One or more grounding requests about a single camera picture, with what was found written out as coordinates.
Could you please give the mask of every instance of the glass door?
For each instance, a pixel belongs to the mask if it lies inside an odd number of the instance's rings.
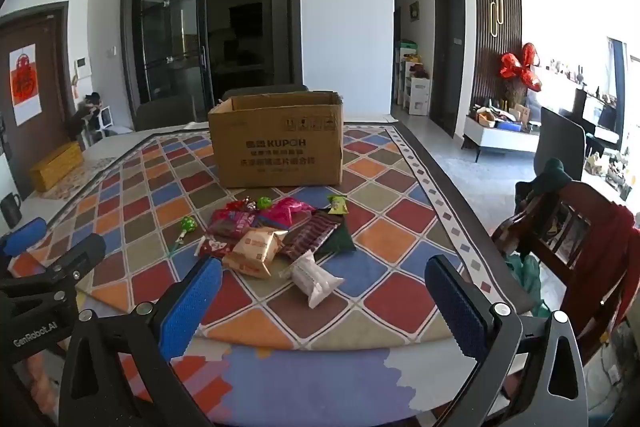
[[[140,102],[190,94],[198,120],[212,107],[207,71],[206,16],[200,0],[138,0],[142,57]]]

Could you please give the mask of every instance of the gray chair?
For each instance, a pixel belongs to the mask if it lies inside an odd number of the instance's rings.
[[[229,89],[222,95],[222,101],[230,99],[232,96],[244,96],[246,94],[273,94],[281,92],[308,91],[306,86],[300,84],[277,84],[275,86],[255,86],[255,87],[239,87],[238,89]]]
[[[187,125],[196,120],[193,98],[190,94],[159,98],[143,103],[136,112],[136,131],[158,129],[174,125]]]
[[[582,179],[586,137],[577,123],[546,107],[540,109],[540,140],[533,159],[533,170],[539,175],[549,158],[558,158],[564,172],[575,181]]]

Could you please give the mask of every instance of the blue gripper pad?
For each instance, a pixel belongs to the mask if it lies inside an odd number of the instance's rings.
[[[443,255],[436,255],[427,261],[424,283],[462,353],[479,362],[484,360],[487,353],[485,326],[459,282],[443,263],[449,264]],[[459,281],[465,283],[462,277],[459,277]]]
[[[15,232],[9,232],[5,236],[2,253],[9,257],[16,257],[26,251],[27,248],[35,245],[46,233],[47,222],[41,217],[36,217],[36,219],[28,222],[20,229]]]
[[[158,347],[167,362],[184,354],[221,284],[222,265],[211,257],[200,267],[160,324]]]

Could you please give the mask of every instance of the chair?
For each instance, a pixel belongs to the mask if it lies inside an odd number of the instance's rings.
[[[196,120],[193,98],[190,94],[159,98],[143,103],[136,112],[136,131],[146,131],[159,127],[187,125]]]
[[[246,94],[273,94],[281,92],[308,91],[306,86],[300,84],[277,84],[275,86],[255,86],[255,87],[239,87],[238,89],[229,89],[222,95],[222,101],[230,99],[232,96],[244,96]]]
[[[564,165],[564,172],[580,181],[586,148],[584,129],[546,107],[542,107],[540,112],[542,127],[533,159],[533,170],[539,175],[549,158],[558,158]]]
[[[569,289],[577,282],[573,268],[586,243],[591,223],[595,223],[610,204],[590,185],[573,181],[557,193],[544,194],[532,200],[525,210],[503,222],[492,239],[504,256],[516,249],[521,255],[535,254]],[[557,232],[552,231],[554,222],[559,223]],[[603,257],[601,263],[605,265],[608,262]],[[574,330],[583,364],[600,347],[600,336],[607,329],[607,317],[618,304],[620,290],[616,283],[604,302],[592,309],[587,309],[585,302],[565,309],[566,301],[563,301],[561,308],[574,326],[576,323],[589,324],[581,331]]]

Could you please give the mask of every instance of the red cloth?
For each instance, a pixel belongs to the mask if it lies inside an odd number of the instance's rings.
[[[569,315],[576,336],[584,330],[600,302],[620,282],[620,301],[609,319],[617,326],[640,285],[640,231],[625,206],[611,203],[602,220],[591,223],[560,309]]]

